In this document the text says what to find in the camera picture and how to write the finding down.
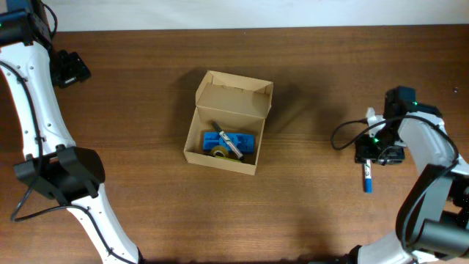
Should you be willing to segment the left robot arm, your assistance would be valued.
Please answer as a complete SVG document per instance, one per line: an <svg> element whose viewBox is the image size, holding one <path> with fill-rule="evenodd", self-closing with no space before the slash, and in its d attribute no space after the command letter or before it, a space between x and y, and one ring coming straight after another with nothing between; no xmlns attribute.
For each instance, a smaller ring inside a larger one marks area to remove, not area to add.
<svg viewBox="0 0 469 264"><path fill-rule="evenodd" d="M1 74L10 90L23 139L15 176L28 189L10 219L21 222L58 210L79 221L103 263L143 263L108 201L106 174L96 151L78 147L54 89L90 78L76 53L57 51L53 10L43 1L1 2Z"/></svg>

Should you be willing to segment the blue plastic case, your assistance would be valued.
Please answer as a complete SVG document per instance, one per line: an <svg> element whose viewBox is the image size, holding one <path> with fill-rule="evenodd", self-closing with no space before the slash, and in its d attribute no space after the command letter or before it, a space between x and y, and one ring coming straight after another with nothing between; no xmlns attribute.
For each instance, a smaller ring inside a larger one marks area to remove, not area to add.
<svg viewBox="0 0 469 264"><path fill-rule="evenodd" d="M247 133L227 133L226 134L236 148L242 154L252 154L254 153L255 147L255 136ZM232 149L228 144L221 138L217 132L204 132L203 135L203 151L209 152L216 146L223 146L229 152Z"/></svg>

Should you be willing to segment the brown cardboard box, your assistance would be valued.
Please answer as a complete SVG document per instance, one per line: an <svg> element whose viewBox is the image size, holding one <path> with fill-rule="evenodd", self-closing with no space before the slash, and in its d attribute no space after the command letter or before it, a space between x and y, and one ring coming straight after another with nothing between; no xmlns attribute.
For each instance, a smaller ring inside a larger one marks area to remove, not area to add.
<svg viewBox="0 0 469 264"><path fill-rule="evenodd" d="M272 97L272 81L207 71L196 91L196 108L183 150L187 162L254 175ZM243 154L244 161L236 163L203 151L203 135L215 131L213 121L227 133L254 135L254 153Z"/></svg>

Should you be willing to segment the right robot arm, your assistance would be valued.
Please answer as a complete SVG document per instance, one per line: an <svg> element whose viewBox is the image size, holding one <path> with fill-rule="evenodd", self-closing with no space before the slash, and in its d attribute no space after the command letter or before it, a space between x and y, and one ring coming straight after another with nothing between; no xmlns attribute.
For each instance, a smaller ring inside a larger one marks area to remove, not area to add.
<svg viewBox="0 0 469 264"><path fill-rule="evenodd" d="M468 258L468 163L435 106L419 103L413 88L385 94L383 114L368 108L367 127L351 140L363 183L372 190L371 165L400 164L410 152L418 179L396 217L394 231L358 245L332 263L430 263Z"/></svg>

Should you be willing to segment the yellow tape roll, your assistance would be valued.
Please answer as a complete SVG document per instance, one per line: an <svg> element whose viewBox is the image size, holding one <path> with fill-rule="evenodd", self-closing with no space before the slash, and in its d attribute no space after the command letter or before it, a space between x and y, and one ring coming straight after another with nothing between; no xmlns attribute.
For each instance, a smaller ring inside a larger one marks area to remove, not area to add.
<svg viewBox="0 0 469 264"><path fill-rule="evenodd" d="M222 145L217 145L214 146L211 151L210 155L213 157L222 157L222 158L228 158L229 157L229 151Z"/></svg>

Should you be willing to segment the blue white marker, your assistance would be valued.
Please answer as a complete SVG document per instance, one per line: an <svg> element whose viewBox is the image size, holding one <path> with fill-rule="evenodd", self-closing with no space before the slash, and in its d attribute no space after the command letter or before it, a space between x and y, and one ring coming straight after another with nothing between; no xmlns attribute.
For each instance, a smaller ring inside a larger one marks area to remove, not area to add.
<svg viewBox="0 0 469 264"><path fill-rule="evenodd" d="M363 164L363 189L367 194L371 194L373 192L371 166L372 163L370 160L366 160Z"/></svg>

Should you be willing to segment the yellow highlighter marker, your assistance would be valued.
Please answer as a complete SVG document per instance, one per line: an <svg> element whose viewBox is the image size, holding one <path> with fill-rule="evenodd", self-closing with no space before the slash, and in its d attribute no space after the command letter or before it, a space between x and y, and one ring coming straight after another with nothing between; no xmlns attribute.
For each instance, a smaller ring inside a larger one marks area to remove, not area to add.
<svg viewBox="0 0 469 264"><path fill-rule="evenodd" d="M223 157L223 156L214 156L214 158L225 160L225 161L236 162L236 163L242 163L242 161L240 161L238 159L227 158L227 157Z"/></svg>

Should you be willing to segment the black white marker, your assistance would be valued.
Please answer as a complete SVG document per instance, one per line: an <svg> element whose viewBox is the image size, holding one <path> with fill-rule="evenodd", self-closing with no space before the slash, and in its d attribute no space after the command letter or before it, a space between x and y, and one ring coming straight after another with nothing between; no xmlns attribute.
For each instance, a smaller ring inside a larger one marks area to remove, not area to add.
<svg viewBox="0 0 469 264"><path fill-rule="evenodd" d="M240 150L236 147L236 145L232 142L232 140L227 136L226 132L219 126L219 124L215 121L211 123L213 128L217 131L219 136L225 141L225 143L229 146L232 152L237 156L240 161L244 161L245 157L240 152Z"/></svg>

